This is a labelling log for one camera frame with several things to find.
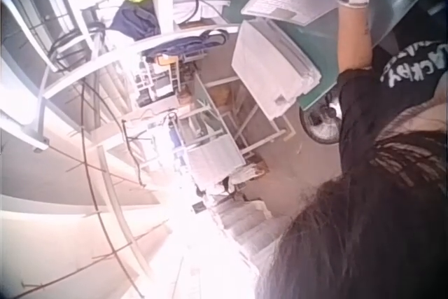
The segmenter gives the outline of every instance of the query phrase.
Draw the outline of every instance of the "desk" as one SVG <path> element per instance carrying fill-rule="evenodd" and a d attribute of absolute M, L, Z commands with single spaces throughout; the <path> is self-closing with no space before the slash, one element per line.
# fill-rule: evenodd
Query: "desk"
<path fill-rule="evenodd" d="M 249 0 L 231 0 L 223 15 L 232 23 L 253 17 L 241 14 Z M 377 45 L 418 0 L 370 0 L 372 42 Z M 276 21 L 278 26 L 297 43 L 322 73 L 321 82 L 308 94 L 299 97 L 298 104 L 308 109 L 336 83 L 337 68 L 337 10 L 331 11 L 306 27 Z"/>

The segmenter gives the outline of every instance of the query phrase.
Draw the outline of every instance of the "black cable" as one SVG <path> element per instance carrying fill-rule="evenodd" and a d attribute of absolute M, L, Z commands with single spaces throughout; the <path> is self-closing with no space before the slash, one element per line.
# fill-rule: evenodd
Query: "black cable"
<path fill-rule="evenodd" d="M 91 34 L 101 33 L 101 41 L 104 41 L 104 37 L 105 37 L 104 32 L 106 31 L 106 26 L 102 22 L 88 23 L 87 30 Z M 48 51 L 48 54 L 47 54 L 48 58 L 51 59 L 59 47 L 62 47 L 64 45 L 68 44 L 73 39 L 77 38 L 78 36 L 82 36 L 82 35 L 83 34 L 79 29 L 72 29 L 70 32 L 67 32 L 66 34 L 64 34 L 61 37 L 59 37 L 58 39 L 56 39 L 53 42 L 53 44 L 51 45 L 50 50 Z M 81 57 L 79 60 L 77 60 L 74 63 L 78 64 L 79 62 L 86 61 L 89 58 L 90 58 L 90 53 L 89 53 L 89 55 L 86 55 L 85 57 Z M 57 65 L 59 66 L 59 71 L 70 71 L 70 68 L 67 68 L 66 66 L 64 66 L 61 63 L 61 58 L 56 59 L 55 61 L 56 61 Z"/>
<path fill-rule="evenodd" d="M 227 20 L 226 18 L 224 18 L 223 15 L 216 9 L 215 6 L 211 5 L 208 1 L 205 1 L 205 0 L 197 0 L 197 1 L 200 1 L 200 2 L 203 3 L 203 4 L 206 4 L 206 5 L 207 5 L 208 7 L 210 7 L 213 11 L 215 11 L 215 13 L 216 13 L 221 19 L 223 19 L 225 22 L 227 22 L 227 23 L 229 24 L 229 20 Z"/>
<path fill-rule="evenodd" d="M 118 255 L 118 252 L 116 251 L 111 237 L 109 236 L 106 226 L 104 225 L 103 222 L 103 218 L 100 214 L 99 211 L 99 207 L 98 207 L 98 202 L 97 202 L 97 197 L 95 196 L 95 192 L 93 191 L 93 185 L 92 185 L 92 178 L 90 177 L 90 172 L 89 172 L 89 164 L 87 162 L 87 151 L 85 149 L 85 134 L 84 134 L 84 94 L 85 94 L 85 84 L 86 82 L 84 81 L 82 89 L 81 89 L 81 110 L 80 110 L 80 122 L 81 122 L 81 145 L 82 145 L 82 150 L 83 150 L 83 158 L 84 158 L 84 168 L 85 168 L 85 176 L 87 178 L 87 183 L 89 185 L 89 191 L 90 191 L 90 196 L 92 197 L 92 201 L 93 201 L 93 206 L 94 209 L 96 211 L 96 214 L 98 216 L 98 220 L 99 220 L 99 224 L 101 226 L 101 229 L 103 230 L 104 236 L 106 237 L 106 241 L 109 245 L 109 247 L 112 250 L 113 255 L 115 256 L 115 259 L 117 260 L 118 264 L 120 265 L 121 269 L 123 270 L 123 272 L 125 273 L 126 277 L 129 279 L 129 281 L 131 282 L 132 287 L 134 288 L 134 290 L 139 294 L 140 298 L 144 298 L 143 294 L 141 294 L 139 288 L 137 287 L 137 285 L 134 283 L 134 280 L 131 278 L 129 272 L 126 270 L 125 265 L 123 264 L 123 262 L 121 261 L 121 257 Z"/>
<path fill-rule="evenodd" d="M 91 22 L 89 24 L 87 24 L 87 28 L 89 29 L 90 33 L 102 33 L 102 38 L 101 40 L 104 40 L 104 32 L 106 30 L 106 26 L 102 23 L 102 22 Z M 55 42 L 53 42 L 53 44 L 50 47 L 50 50 L 48 52 L 48 58 L 51 59 L 51 57 L 53 56 L 54 53 L 56 53 L 57 49 L 60 46 L 64 46 L 67 43 L 69 43 L 71 40 L 75 39 L 76 37 L 82 35 L 81 31 L 79 29 L 73 29 L 70 32 L 64 34 L 63 36 L 59 37 L 58 39 L 55 40 Z M 134 153 L 132 152 L 132 149 L 130 147 L 129 144 L 129 139 L 127 138 L 126 135 L 126 131 L 125 128 L 123 126 L 120 125 L 120 122 L 118 122 L 118 119 L 115 117 L 115 115 L 113 114 L 111 108 L 109 107 L 109 105 L 106 103 L 106 101 L 104 101 L 103 97 L 101 97 L 101 95 L 99 94 L 99 92 L 97 92 L 91 85 L 89 85 L 87 83 L 87 81 L 85 81 L 85 79 L 83 80 L 83 89 L 85 88 L 85 86 L 89 87 L 89 89 L 93 92 L 94 95 L 96 95 L 99 98 L 99 101 L 104 105 L 104 107 L 106 108 L 106 110 L 109 112 L 109 114 L 111 115 L 112 119 L 114 120 L 114 122 L 116 123 L 116 125 L 118 126 L 118 129 L 121 131 L 122 137 L 123 137 L 123 141 L 127 144 L 127 149 L 129 151 L 129 154 L 131 155 L 132 159 L 134 160 L 135 164 L 136 164 L 136 168 L 137 168 L 137 176 L 138 176 L 138 180 L 139 180 L 139 184 L 140 186 L 144 186 L 143 181 L 141 180 L 141 168 L 140 168 L 140 164 L 137 161 L 137 159 L 135 158 Z"/>
<path fill-rule="evenodd" d="M 129 154 L 131 155 L 136 168 L 137 168 L 137 178 L 139 180 L 139 184 L 140 186 L 145 186 L 143 181 L 141 180 L 141 168 L 140 168 L 140 164 L 137 161 L 137 159 L 135 158 L 134 152 L 132 151 L 132 148 L 130 146 L 130 142 L 129 142 L 129 137 L 127 136 L 127 132 L 126 132 L 126 127 L 123 124 L 123 122 L 125 122 L 124 120 L 122 120 L 122 124 L 120 124 L 120 122 L 118 122 L 118 119 L 115 117 L 115 115 L 113 114 L 111 108 L 109 107 L 109 105 L 106 103 L 106 101 L 104 101 L 103 97 L 101 97 L 101 95 L 99 94 L 99 92 L 97 92 L 94 88 L 92 88 L 92 86 L 87 83 L 84 82 L 84 84 L 94 93 L 94 95 L 96 95 L 99 98 L 99 101 L 104 105 L 104 107 L 106 108 L 106 110 L 110 113 L 110 115 L 112 116 L 113 121 L 115 122 L 115 124 L 118 126 L 118 129 L 120 129 L 121 131 L 121 135 L 123 138 L 123 141 L 126 143 L 127 146 L 127 150 L 129 151 Z"/>
<path fill-rule="evenodd" d="M 199 10 L 199 0 L 195 0 L 195 10 L 190 14 L 190 16 L 188 16 L 187 19 L 182 21 L 179 25 L 183 25 L 189 22 L 197 14 L 198 10 Z"/>
<path fill-rule="evenodd" d="M 140 164 L 139 161 L 137 160 L 137 158 L 134 155 L 134 152 L 132 151 L 131 148 L 131 142 L 130 142 L 130 138 L 127 136 L 127 130 L 126 130 L 126 120 L 122 120 L 121 121 L 122 124 L 122 130 L 123 130 L 123 134 L 125 135 L 125 142 L 126 142 L 126 147 L 127 150 L 129 151 L 129 154 L 131 155 L 136 167 L 137 167 L 137 178 L 139 179 L 139 183 L 144 186 L 142 180 L 141 180 L 141 168 L 140 168 Z"/>

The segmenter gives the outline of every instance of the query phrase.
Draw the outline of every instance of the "wire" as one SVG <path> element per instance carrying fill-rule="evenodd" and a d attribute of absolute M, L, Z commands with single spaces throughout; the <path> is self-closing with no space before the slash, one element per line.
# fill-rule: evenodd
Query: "wire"
<path fill-rule="evenodd" d="M 203 4 L 206 4 L 206 5 L 207 5 L 208 7 L 210 7 L 213 11 L 215 11 L 216 14 L 218 14 L 218 16 L 219 16 L 221 19 L 223 19 L 226 23 L 230 24 L 229 20 L 225 19 L 225 18 L 223 17 L 223 15 L 221 14 L 221 12 L 218 11 L 218 9 L 217 9 L 215 6 L 211 5 L 209 2 L 207 2 L 207 1 L 205 1 L 205 0 L 198 0 L 198 1 L 202 2 Z M 196 10 L 196 12 L 193 13 L 193 15 L 191 15 L 191 18 L 194 17 L 194 16 L 196 15 L 196 13 L 197 13 L 197 10 Z"/>
<path fill-rule="evenodd" d="M 106 103 L 106 101 L 104 101 L 103 97 L 101 97 L 101 95 L 94 89 L 92 88 L 92 86 L 90 84 L 88 84 L 87 82 L 84 82 L 84 85 L 86 85 L 100 100 L 100 102 L 104 105 L 104 107 L 107 109 L 107 111 L 111 114 L 113 121 L 115 122 L 115 124 L 118 126 L 118 128 L 121 131 L 121 135 L 123 138 L 123 141 L 126 143 L 126 147 L 127 150 L 129 151 L 129 154 L 131 155 L 136 168 L 137 168 L 137 178 L 139 180 L 139 184 L 140 186 L 145 186 L 143 181 L 141 180 L 141 168 L 140 168 L 140 164 L 137 161 L 137 159 L 135 158 L 134 152 L 132 151 L 132 148 L 130 146 L 130 142 L 129 142 L 129 137 L 127 136 L 127 132 L 126 132 L 126 127 L 124 125 L 123 122 L 125 122 L 124 120 L 122 120 L 122 124 L 120 124 L 120 122 L 118 122 L 118 119 L 115 117 L 115 115 L 113 114 L 111 108 L 109 107 L 109 105 Z"/>
<path fill-rule="evenodd" d="M 91 22 L 89 24 L 87 24 L 87 28 L 89 29 L 89 32 L 91 33 L 102 33 L 102 40 L 104 40 L 104 31 L 106 30 L 105 25 L 102 22 Z M 56 52 L 57 49 L 61 46 L 64 46 L 66 44 L 68 44 L 70 41 L 72 41 L 73 39 L 75 39 L 76 37 L 82 35 L 81 31 L 79 29 L 73 29 L 70 32 L 64 34 L 63 36 L 59 37 L 55 42 L 53 42 L 53 44 L 50 47 L 50 50 L 48 51 L 48 57 L 52 57 Z M 61 64 L 61 66 L 63 67 L 64 70 L 69 70 L 67 67 L 65 67 L 63 64 Z M 118 126 L 118 129 L 121 131 L 122 134 L 122 138 L 123 141 L 127 144 L 127 149 L 129 151 L 129 154 L 131 155 L 133 161 L 135 162 L 136 165 L 136 169 L 137 169 L 137 177 L 138 177 L 138 181 L 140 186 L 144 186 L 143 181 L 141 180 L 141 168 L 140 168 L 140 164 L 137 161 L 137 159 L 135 158 L 134 152 L 132 151 L 130 144 L 129 144 L 129 139 L 127 138 L 126 135 L 126 131 L 125 131 L 125 127 L 120 124 L 120 122 L 118 122 L 118 119 L 115 117 L 115 115 L 113 114 L 111 108 L 109 107 L 109 105 L 106 103 L 106 101 L 103 99 L 103 97 L 101 97 L 101 95 L 91 86 L 89 85 L 85 79 L 83 80 L 83 86 L 81 89 L 81 92 L 85 89 L 85 86 L 87 86 L 94 95 L 96 95 L 100 102 L 104 105 L 104 107 L 106 108 L 106 110 L 109 112 L 109 114 L 111 115 L 113 121 L 116 123 L 116 125 Z M 83 106 L 84 106 L 84 94 L 81 95 L 82 96 L 82 102 L 83 102 Z"/>
<path fill-rule="evenodd" d="M 97 213 L 97 217 L 99 220 L 99 224 L 101 226 L 101 229 L 103 230 L 104 236 L 107 240 L 108 245 L 110 246 L 113 255 L 115 256 L 115 259 L 117 260 L 118 264 L 120 265 L 120 267 L 122 268 L 123 272 L 125 273 L 126 277 L 129 279 L 129 281 L 131 282 L 132 287 L 134 288 L 134 290 L 139 294 L 140 298 L 144 298 L 144 296 L 141 294 L 139 288 L 137 287 L 137 285 L 134 283 L 134 280 L 132 280 L 129 272 L 126 270 L 125 265 L 123 264 L 123 262 L 121 261 L 120 256 L 118 255 L 118 252 L 116 251 L 115 247 L 113 246 L 113 243 L 111 241 L 111 238 L 109 236 L 109 234 L 107 233 L 107 229 L 106 226 L 104 225 L 103 222 L 103 218 L 101 216 L 101 214 L 99 213 L 99 207 L 98 207 L 98 202 L 97 202 L 97 197 L 95 196 L 95 192 L 93 191 L 93 185 L 92 185 L 92 178 L 90 177 L 90 172 L 89 172 L 89 165 L 88 165 L 88 161 L 87 161 L 87 151 L 85 148 L 85 130 L 84 130 L 84 94 L 85 94 L 85 85 L 87 83 L 85 81 L 83 81 L 83 86 L 81 89 L 81 110 L 80 110 L 80 123 L 81 123 L 81 146 L 82 146 L 82 150 L 83 150 L 83 158 L 84 158 L 84 168 L 85 168 L 85 176 L 87 178 L 87 183 L 89 185 L 89 191 L 90 191 L 90 196 L 92 197 L 92 201 L 93 201 L 93 205 L 94 205 L 94 209 Z"/>
<path fill-rule="evenodd" d="M 195 0 L 195 9 L 190 14 L 190 16 L 188 16 L 188 18 L 182 21 L 179 25 L 186 24 L 187 22 L 189 22 L 196 15 L 198 10 L 199 10 L 199 0 Z"/>
<path fill-rule="evenodd" d="M 127 150 L 129 151 L 129 154 L 131 155 L 136 167 L 137 167 L 137 178 L 139 179 L 139 183 L 140 185 L 144 186 L 143 181 L 141 180 L 141 168 L 140 168 L 140 164 L 139 161 L 137 160 L 137 158 L 134 155 L 134 151 L 131 148 L 131 142 L 130 142 L 130 138 L 127 136 L 127 130 L 126 130 L 126 120 L 122 120 L 121 121 L 122 127 L 123 127 L 123 134 L 125 135 L 125 143 L 126 143 L 126 147 Z"/>

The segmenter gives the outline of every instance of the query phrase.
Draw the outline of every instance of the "floor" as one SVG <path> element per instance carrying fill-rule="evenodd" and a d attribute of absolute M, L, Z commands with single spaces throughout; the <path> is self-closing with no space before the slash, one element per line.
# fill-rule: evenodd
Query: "floor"
<path fill-rule="evenodd" d="M 235 75 L 231 67 L 235 42 L 236 36 L 233 34 L 224 46 L 213 49 L 205 59 L 198 62 L 205 83 Z M 239 122 L 242 122 L 254 104 L 251 97 L 245 101 Z M 244 189 L 249 199 L 263 199 L 275 216 L 296 214 L 320 184 L 341 172 L 337 145 L 320 145 L 311 140 L 300 126 L 298 106 L 293 106 L 286 115 L 297 134 L 288 141 L 278 138 L 257 150 L 270 171 L 263 178 L 247 183 Z M 287 128 L 283 118 L 277 119 L 280 128 Z M 270 133 L 272 126 L 258 110 L 244 134 L 249 143 L 253 144 Z"/>

